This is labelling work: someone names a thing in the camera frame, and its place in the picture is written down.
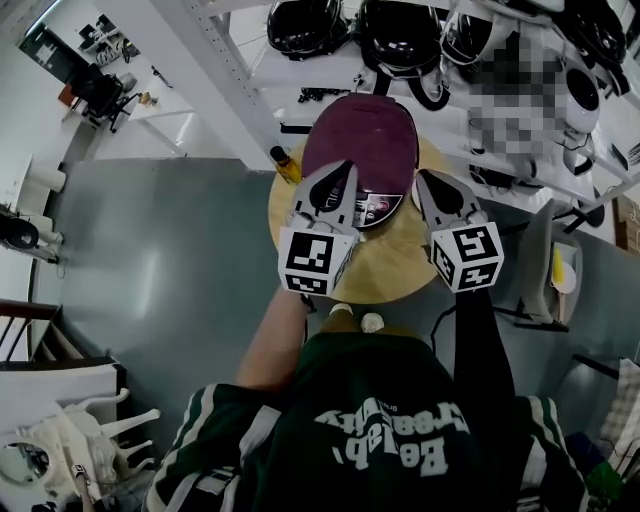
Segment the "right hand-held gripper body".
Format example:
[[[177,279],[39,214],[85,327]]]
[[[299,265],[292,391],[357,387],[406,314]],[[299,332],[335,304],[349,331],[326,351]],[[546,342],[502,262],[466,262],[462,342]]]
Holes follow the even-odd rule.
[[[424,216],[429,263],[452,293],[493,286],[504,263],[495,222],[454,221]]]

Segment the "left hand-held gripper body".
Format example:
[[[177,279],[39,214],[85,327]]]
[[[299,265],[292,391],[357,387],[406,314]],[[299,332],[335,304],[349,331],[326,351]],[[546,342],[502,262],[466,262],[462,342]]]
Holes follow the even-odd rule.
[[[329,297],[335,291],[360,240],[353,226],[331,224],[291,211],[280,229],[278,274],[283,289]]]

